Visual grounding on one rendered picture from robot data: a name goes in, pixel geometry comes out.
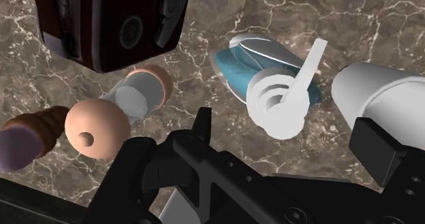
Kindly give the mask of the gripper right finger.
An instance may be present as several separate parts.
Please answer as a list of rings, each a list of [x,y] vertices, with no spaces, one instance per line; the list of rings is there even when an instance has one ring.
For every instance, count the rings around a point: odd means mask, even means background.
[[[383,188],[366,224],[425,224],[425,150],[402,145],[371,118],[357,118],[349,149]]]

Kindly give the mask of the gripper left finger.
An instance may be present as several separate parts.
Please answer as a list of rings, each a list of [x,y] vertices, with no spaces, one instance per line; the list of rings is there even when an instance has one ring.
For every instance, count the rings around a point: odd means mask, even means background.
[[[300,202],[209,145],[211,108],[162,144],[128,139],[82,224],[317,224]]]

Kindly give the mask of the white cylinder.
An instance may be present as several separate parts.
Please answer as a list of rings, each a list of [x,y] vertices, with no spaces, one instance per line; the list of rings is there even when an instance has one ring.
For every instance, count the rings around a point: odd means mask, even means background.
[[[351,128],[371,118],[401,144],[425,150],[425,77],[357,62],[335,76],[331,94]]]

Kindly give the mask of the peach and glass salt grinder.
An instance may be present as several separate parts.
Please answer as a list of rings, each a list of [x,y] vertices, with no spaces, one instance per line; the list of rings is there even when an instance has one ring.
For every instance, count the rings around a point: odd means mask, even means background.
[[[144,65],[106,94],[76,103],[65,119],[66,137],[86,157],[113,159],[129,139],[131,125],[163,106],[172,91],[172,78],[164,68]]]

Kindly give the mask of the dark red box appliance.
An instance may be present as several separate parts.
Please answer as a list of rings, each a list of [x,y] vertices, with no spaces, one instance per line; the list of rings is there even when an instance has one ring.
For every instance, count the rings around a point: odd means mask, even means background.
[[[40,35],[55,54],[97,73],[167,53],[188,0],[35,0]]]

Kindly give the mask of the brown ribbed grinder purple cap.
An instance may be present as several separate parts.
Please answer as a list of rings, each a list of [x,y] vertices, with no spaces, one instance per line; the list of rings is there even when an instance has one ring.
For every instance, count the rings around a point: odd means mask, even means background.
[[[20,170],[50,152],[65,129],[68,112],[67,107],[53,106],[7,121],[0,131],[0,171]]]

